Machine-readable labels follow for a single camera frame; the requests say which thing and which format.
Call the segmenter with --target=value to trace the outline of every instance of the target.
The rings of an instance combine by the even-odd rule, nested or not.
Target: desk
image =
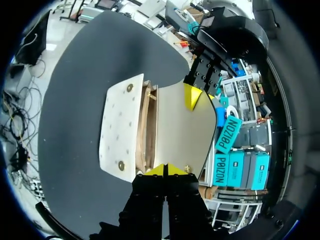
[[[141,73],[165,87],[188,72],[186,60],[167,42],[116,12],[103,12],[71,41],[52,73],[38,138],[44,194],[52,214],[68,229],[89,239],[100,231],[101,221],[118,225],[132,191],[131,183],[99,167],[108,88]],[[168,227],[166,222],[164,234]]]

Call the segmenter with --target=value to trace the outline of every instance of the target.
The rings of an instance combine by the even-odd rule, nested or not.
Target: teal storage box
[[[256,162],[254,167],[254,177],[251,190],[265,189],[268,169],[269,169],[270,156],[266,153],[257,153]]]
[[[227,186],[240,188],[244,170],[245,153],[243,151],[234,151],[229,154],[229,169]]]
[[[227,186],[229,169],[229,155],[216,153],[214,155],[213,185]]]
[[[229,115],[226,119],[221,134],[216,141],[215,149],[224,154],[228,154],[235,143],[235,140],[241,128],[241,124],[241,119]]]
[[[251,152],[246,152],[243,159],[243,171],[241,180],[241,189],[246,189],[248,185],[248,178],[250,173]]]

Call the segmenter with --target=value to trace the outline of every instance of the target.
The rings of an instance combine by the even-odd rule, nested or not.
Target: teal box
[[[226,96],[221,96],[220,103],[226,109],[229,106],[229,99]]]
[[[214,156],[213,185],[227,186],[229,169],[229,154],[216,153]]]
[[[226,119],[224,127],[215,144],[215,149],[219,150],[224,154],[228,154],[234,142],[236,141],[237,135],[241,128],[242,120],[234,116],[229,115]]]
[[[244,160],[245,153],[243,151],[235,151],[229,154],[228,187],[241,187]]]
[[[269,169],[270,156],[266,153],[259,153],[256,155],[256,164],[254,167],[254,177],[251,190],[265,189],[268,169]]]

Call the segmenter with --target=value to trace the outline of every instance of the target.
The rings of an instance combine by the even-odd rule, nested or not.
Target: chair
[[[53,11],[52,14],[56,13],[56,10],[62,9],[61,13],[65,12],[66,6],[72,6],[72,3],[67,3],[68,0],[61,0],[60,2],[64,1],[63,4],[59,4]]]

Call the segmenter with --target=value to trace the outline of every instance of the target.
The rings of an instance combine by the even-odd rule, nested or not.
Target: blue object
[[[231,67],[232,67],[232,69],[235,71],[235,73],[236,73],[236,75],[237,75],[238,77],[241,77],[241,76],[245,76],[245,75],[246,75],[245,70],[243,69],[243,67],[242,67],[240,64],[232,62],[232,63],[231,63]]]
[[[196,26],[200,26],[199,23],[197,23],[196,21],[188,23],[188,31],[189,31],[189,33],[195,35],[195,32],[199,28],[199,27],[196,27]]]
[[[229,169],[229,155],[216,153],[214,155],[213,185],[227,186]]]
[[[229,99],[226,96],[221,96],[220,103],[224,108],[227,108],[229,106]]]
[[[227,154],[234,142],[241,128],[242,120],[234,116],[229,115],[226,119],[222,132],[215,144],[215,149]]]
[[[258,153],[256,155],[256,164],[251,190],[265,189],[270,156],[266,153]]]
[[[225,118],[226,109],[223,106],[221,106],[221,107],[217,107],[215,111],[216,111],[216,121],[217,121],[216,126],[223,127],[226,123],[226,118]]]
[[[243,151],[234,151],[229,154],[228,187],[241,187],[244,160],[245,152]]]

